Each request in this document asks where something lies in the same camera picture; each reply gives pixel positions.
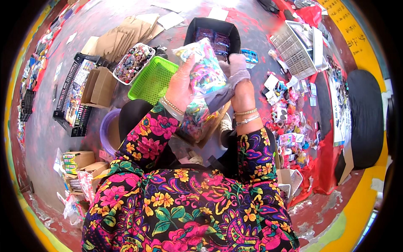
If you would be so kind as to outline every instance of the sneaker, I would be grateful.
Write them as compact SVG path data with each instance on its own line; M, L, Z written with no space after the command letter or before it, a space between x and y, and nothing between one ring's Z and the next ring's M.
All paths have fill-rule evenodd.
M220 121L220 136L218 137L218 144L220 146L221 150L227 150L228 148L225 148L222 144L221 144L221 133L224 132L225 130L232 130L232 119L229 116L228 113L225 113L224 117L222 118L222 120Z

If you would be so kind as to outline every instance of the plastic bag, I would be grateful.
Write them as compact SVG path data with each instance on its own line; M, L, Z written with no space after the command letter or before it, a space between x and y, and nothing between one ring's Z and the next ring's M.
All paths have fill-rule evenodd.
M228 88L227 78L221 70L208 38L172 50L183 62L194 54L195 65L190 72L190 84L194 98L215 95Z
M64 218L67 219L68 217L72 226L76 226L82 221L77 212L77 207L75 205L76 201L78 201L76 196L74 194L70 194L66 198L66 206L63 211Z
M318 27L318 24L322 20L322 9L318 6L304 7L296 10L298 16L300 16L310 26Z
M60 150L60 148L57 148L53 169L59 174L59 176L62 176L62 173L66 173L66 171L63 169L63 164L64 162L62 159L62 151Z
M203 98L194 99L186 108L181 129L199 142L204 138L216 117L218 112L210 113Z

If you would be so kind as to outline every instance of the red plastic bag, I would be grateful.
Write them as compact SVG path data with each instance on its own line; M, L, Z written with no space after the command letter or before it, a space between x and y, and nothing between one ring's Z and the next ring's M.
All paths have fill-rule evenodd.
M322 9L318 5L304 7L295 12L305 21L305 23L316 28L322 20Z

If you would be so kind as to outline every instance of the black floral sleeve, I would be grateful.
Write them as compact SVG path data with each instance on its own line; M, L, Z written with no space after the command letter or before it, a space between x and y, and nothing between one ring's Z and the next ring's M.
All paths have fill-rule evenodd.
M178 120L158 102L127 135L116 156L129 161L134 168L150 169L178 125Z
M267 226L265 220L270 221L271 225L281 228L293 247L297 248L298 237L280 197L274 156L275 145L270 143L265 127L238 136L239 174L255 202L260 228Z

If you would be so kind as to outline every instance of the pile of accessories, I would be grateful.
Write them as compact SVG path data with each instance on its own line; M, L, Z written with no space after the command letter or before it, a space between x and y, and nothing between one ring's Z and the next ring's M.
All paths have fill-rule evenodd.
M116 66L114 76L118 80L129 84L147 66L154 54L155 50L153 48L142 43L136 44L134 48L129 49L129 53Z
M320 131L316 132L316 139L308 137L308 131L315 129L311 122L305 119L302 112L305 93L309 92L305 80L291 80L284 84L271 74L265 86L269 91L265 94L271 107L271 120L267 126L277 140L278 153L280 154L280 166L289 168L294 164L304 167L309 164L308 148L319 148ZM310 95L315 98L316 88L310 83Z

